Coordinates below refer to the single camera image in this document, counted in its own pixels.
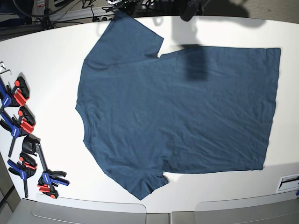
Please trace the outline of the grey chair back right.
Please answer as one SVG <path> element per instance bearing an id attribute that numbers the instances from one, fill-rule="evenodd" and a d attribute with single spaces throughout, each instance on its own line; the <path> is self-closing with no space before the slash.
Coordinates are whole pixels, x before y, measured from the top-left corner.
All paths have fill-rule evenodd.
<path id="1" fill-rule="evenodd" d="M 299 199 L 294 192 L 200 202 L 194 211 L 172 212 L 172 224 L 297 224 Z"/>

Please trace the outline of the dark blue T-shirt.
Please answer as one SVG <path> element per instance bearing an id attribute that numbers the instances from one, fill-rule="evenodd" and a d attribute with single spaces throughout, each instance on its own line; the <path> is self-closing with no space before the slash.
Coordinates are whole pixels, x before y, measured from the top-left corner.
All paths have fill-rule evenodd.
<path id="1" fill-rule="evenodd" d="M 76 110 L 102 171 L 142 200 L 168 183 L 165 172 L 262 170 L 281 49 L 159 56 L 163 41 L 119 12 L 84 59 Z"/>

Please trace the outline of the blue black bar clamp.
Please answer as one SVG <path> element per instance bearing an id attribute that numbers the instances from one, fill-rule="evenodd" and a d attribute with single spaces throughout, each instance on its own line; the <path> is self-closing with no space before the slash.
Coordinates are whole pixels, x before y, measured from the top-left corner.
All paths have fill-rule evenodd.
<path id="1" fill-rule="evenodd" d="M 36 156 L 38 154 L 43 172 L 38 180 L 39 191 L 43 194 L 50 196 L 51 198 L 57 199 L 59 194 L 56 187 L 59 185 L 68 186 L 69 181 L 65 180 L 67 173 L 64 171 L 51 171 L 48 169 L 45 157 L 43 155 L 42 146 L 38 139 L 34 139 L 30 136 L 24 138 L 22 143 L 22 151 Z"/>

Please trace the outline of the blue red bar clamp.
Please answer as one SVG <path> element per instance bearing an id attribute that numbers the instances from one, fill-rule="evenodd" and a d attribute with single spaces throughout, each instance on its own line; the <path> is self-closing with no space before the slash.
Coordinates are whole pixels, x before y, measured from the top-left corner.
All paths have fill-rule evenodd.
<path id="1" fill-rule="evenodd" d="M 10 166 L 8 170 L 10 173 L 19 176 L 23 180 L 24 195 L 25 198 L 28 198 L 27 179 L 36 173 L 37 163 L 30 155 L 23 151 L 19 155 L 19 160 L 19 162 L 15 163 L 9 159 L 7 161 Z"/>
<path id="2" fill-rule="evenodd" d="M 21 106 L 18 111 L 19 118 L 10 117 L 6 111 L 1 112 L 2 120 L 0 121 L 1 127 L 11 133 L 13 137 L 9 149 L 8 157 L 10 158 L 14 149 L 14 144 L 18 137 L 27 136 L 33 132 L 35 127 L 35 117 L 26 106 Z"/>
<path id="3" fill-rule="evenodd" d="M 29 89 L 26 81 L 22 76 L 19 76 L 14 82 L 14 87 L 11 89 L 9 85 L 4 86 L 2 79 L 0 80 L 0 99 L 2 113 L 7 107 L 24 106 L 29 99 Z"/>

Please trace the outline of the grey chair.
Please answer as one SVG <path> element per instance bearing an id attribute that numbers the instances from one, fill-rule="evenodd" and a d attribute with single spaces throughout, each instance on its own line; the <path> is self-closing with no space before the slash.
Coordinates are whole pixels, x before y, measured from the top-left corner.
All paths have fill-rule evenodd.
<path id="1" fill-rule="evenodd" d="M 200 202 L 194 211 L 172 212 L 172 224 L 297 224 L 299 199 L 294 192 Z"/>
<path id="2" fill-rule="evenodd" d="M 168 224 L 167 213 L 146 214 L 72 208 L 22 199 L 9 224 Z"/>

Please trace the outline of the grey chair back left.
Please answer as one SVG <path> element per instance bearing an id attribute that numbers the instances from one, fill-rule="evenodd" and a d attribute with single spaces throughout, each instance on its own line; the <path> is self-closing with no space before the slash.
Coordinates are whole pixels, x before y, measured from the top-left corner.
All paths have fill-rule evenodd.
<path id="1" fill-rule="evenodd" d="M 72 208 L 22 199 L 9 224 L 168 224 L 167 213 L 146 214 Z"/>

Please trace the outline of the aluminium frame rail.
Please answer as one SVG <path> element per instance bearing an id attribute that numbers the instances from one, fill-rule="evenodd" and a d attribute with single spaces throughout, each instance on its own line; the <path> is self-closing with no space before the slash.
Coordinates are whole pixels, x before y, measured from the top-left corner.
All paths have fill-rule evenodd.
<path id="1" fill-rule="evenodd" d="M 101 17 L 101 16 L 108 16 L 114 15 L 114 12 L 106 12 L 101 7 L 92 7 L 80 10 L 74 10 L 64 13 L 58 13 L 49 16 L 51 21 L 72 21 L 72 20 L 79 20 L 85 18 L 92 18 L 92 17 Z"/>

